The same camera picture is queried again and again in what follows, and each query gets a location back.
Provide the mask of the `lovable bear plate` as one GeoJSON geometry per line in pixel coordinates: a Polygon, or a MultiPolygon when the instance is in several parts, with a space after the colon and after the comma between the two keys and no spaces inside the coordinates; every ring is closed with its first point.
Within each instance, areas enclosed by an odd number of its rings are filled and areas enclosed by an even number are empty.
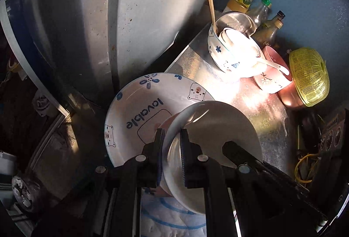
{"type": "Polygon", "coordinates": [[[207,100],[213,96],[203,86],[179,74],[148,74],[127,84],[105,119],[105,145],[113,166],[140,154],[168,118],[207,100]]]}

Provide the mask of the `pink floral bowl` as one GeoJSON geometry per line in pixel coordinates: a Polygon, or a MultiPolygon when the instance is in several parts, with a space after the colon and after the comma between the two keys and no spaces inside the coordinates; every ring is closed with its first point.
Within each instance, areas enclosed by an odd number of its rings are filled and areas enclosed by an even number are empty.
{"type": "Polygon", "coordinates": [[[255,83],[261,90],[269,94],[275,94],[291,84],[292,75],[286,62],[284,62],[283,58],[271,46],[265,46],[262,52],[266,60],[288,71],[288,74],[285,74],[277,68],[267,65],[264,72],[253,76],[255,83]]]}

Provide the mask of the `green label bottle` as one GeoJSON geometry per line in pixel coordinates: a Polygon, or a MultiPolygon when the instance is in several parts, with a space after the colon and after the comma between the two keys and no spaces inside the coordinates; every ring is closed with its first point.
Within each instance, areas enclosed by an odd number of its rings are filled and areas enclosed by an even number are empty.
{"type": "Polygon", "coordinates": [[[253,0],[229,0],[223,12],[246,13],[253,0]]]}

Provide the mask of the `grey refrigerator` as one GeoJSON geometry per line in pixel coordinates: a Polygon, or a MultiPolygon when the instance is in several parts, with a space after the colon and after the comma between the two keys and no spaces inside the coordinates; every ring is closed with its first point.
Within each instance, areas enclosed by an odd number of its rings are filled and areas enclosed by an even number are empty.
{"type": "Polygon", "coordinates": [[[1,0],[1,29],[64,115],[94,117],[198,28],[205,0],[1,0]]]}

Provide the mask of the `wooden chopsticks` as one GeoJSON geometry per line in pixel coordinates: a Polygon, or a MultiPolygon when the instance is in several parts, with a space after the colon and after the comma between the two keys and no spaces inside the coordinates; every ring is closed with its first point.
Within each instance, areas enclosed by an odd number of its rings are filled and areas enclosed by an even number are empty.
{"type": "Polygon", "coordinates": [[[217,29],[216,18],[215,18],[214,1],[208,0],[208,3],[209,3],[210,15],[212,19],[212,28],[214,30],[214,33],[216,34],[218,32],[218,29],[217,29]]]}

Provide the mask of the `white bear pattern bowl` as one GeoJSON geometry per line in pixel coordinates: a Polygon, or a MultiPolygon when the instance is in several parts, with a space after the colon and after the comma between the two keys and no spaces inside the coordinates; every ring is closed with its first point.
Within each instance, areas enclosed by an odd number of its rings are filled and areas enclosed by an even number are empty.
{"type": "Polygon", "coordinates": [[[219,69],[239,78],[250,78],[256,76],[264,72],[267,68],[266,64],[258,62],[257,59],[251,64],[240,63],[233,57],[233,54],[227,50],[221,37],[214,33],[212,27],[209,28],[208,32],[208,51],[219,69]]]}

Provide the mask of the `copper metal basin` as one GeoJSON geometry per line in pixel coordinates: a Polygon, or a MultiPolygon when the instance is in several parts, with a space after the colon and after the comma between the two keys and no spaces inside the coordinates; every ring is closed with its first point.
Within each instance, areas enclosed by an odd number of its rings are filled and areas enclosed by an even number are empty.
{"type": "Polygon", "coordinates": [[[293,81],[288,86],[281,89],[277,95],[283,105],[289,109],[300,110],[305,108],[293,81]]]}

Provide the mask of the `white ceramic spoon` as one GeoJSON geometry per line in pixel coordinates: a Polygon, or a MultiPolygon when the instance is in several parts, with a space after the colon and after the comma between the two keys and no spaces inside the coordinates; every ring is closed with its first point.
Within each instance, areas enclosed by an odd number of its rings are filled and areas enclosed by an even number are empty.
{"type": "Polygon", "coordinates": [[[279,65],[279,64],[276,64],[276,63],[274,63],[272,61],[268,61],[268,60],[263,59],[263,58],[257,58],[257,61],[261,62],[263,64],[266,64],[268,66],[271,66],[271,67],[277,69],[278,71],[284,73],[285,75],[289,75],[290,74],[289,70],[286,67],[284,67],[282,65],[279,65]]]}

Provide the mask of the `black cap sauce bottle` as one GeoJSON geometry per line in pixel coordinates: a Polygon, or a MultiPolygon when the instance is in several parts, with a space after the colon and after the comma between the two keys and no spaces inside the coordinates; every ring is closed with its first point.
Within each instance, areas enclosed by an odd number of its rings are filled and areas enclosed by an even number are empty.
{"type": "Polygon", "coordinates": [[[285,17],[285,14],[280,10],[277,12],[275,17],[263,22],[258,29],[261,30],[261,29],[265,29],[265,28],[270,28],[275,23],[280,23],[281,25],[283,25],[282,20],[284,19],[284,17],[285,17]]]}

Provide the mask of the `red bowl front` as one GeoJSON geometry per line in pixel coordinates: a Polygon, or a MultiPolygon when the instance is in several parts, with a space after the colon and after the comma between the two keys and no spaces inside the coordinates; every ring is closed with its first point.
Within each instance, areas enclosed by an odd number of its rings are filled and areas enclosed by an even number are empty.
{"type": "Polygon", "coordinates": [[[256,159],[263,153],[256,130],[249,119],[235,107],[220,101],[197,102],[174,118],[163,143],[163,179],[171,195],[193,213],[205,214],[202,189],[187,189],[184,185],[180,156],[179,132],[186,129],[189,140],[201,147],[202,153],[222,166],[236,165],[222,153],[225,142],[233,141],[256,159]]]}

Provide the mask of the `yellow mesh food cover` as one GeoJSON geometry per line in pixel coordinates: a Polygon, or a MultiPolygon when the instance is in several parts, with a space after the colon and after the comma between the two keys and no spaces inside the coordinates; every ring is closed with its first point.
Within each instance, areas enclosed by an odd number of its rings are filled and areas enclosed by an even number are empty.
{"type": "Polygon", "coordinates": [[[312,48],[299,48],[289,54],[289,67],[296,91],[306,107],[313,107],[328,96],[330,77],[326,62],[312,48]]]}

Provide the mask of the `green cap oil bottle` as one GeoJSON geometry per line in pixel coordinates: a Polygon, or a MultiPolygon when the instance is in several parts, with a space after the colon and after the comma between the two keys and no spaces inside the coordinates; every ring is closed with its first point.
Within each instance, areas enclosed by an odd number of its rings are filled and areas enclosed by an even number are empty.
{"type": "Polygon", "coordinates": [[[249,9],[246,14],[253,20],[256,28],[258,28],[265,20],[267,20],[271,7],[271,0],[261,0],[257,7],[249,9]]]}

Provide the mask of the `gold cap oil bottle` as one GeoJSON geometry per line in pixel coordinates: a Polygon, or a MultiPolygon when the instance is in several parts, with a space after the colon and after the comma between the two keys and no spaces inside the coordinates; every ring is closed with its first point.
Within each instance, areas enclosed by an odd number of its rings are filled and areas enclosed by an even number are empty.
{"type": "Polygon", "coordinates": [[[265,46],[274,47],[274,44],[276,43],[276,34],[278,30],[282,28],[282,26],[282,21],[276,19],[274,23],[270,25],[270,27],[261,28],[252,35],[252,38],[261,49],[263,49],[265,46]]]}

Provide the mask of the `small white inner bowl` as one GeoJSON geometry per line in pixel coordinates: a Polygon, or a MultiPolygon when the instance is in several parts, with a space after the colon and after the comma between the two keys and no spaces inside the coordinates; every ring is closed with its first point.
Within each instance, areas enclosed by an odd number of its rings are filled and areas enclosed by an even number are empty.
{"type": "Polygon", "coordinates": [[[219,35],[225,47],[240,63],[255,62],[262,56],[262,52],[252,39],[233,28],[224,28],[219,35]]]}

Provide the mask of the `red bowl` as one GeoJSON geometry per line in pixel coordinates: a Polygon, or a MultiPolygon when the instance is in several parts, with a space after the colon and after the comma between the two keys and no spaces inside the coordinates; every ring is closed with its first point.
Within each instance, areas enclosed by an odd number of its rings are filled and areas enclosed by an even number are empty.
{"type": "Polygon", "coordinates": [[[163,179],[171,195],[193,213],[205,214],[202,189],[187,189],[184,185],[180,156],[179,132],[186,129],[189,140],[201,147],[202,153],[222,166],[236,165],[222,153],[225,142],[233,141],[256,159],[263,153],[256,130],[249,119],[235,107],[220,101],[197,102],[174,118],[163,143],[163,179]]]}
{"type": "MultiPolygon", "coordinates": [[[[178,116],[179,114],[175,114],[171,117],[169,117],[167,120],[165,120],[161,125],[160,128],[165,130],[165,133],[167,133],[167,130],[169,129],[171,123],[174,121],[174,119],[178,116]]],[[[169,190],[166,181],[164,179],[164,176],[161,175],[161,181],[160,185],[156,187],[155,189],[155,195],[160,196],[163,198],[169,198],[172,197],[171,191],[169,190]]]]}

